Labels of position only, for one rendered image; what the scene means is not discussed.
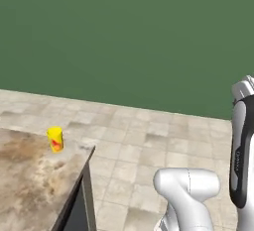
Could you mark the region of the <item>yellow cup with red print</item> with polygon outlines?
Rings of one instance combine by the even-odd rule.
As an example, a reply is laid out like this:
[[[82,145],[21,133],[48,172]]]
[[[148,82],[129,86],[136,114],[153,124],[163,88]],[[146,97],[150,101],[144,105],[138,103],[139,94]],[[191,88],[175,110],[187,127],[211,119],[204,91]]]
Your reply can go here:
[[[59,153],[64,149],[63,130],[61,127],[51,127],[47,130],[50,147],[54,153]]]

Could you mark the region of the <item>dark counter cabinet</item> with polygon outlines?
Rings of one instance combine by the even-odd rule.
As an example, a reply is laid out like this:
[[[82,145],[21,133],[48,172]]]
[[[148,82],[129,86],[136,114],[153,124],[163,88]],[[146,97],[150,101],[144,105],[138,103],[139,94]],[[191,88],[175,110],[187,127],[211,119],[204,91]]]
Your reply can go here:
[[[92,147],[51,231],[97,231],[89,161]]]

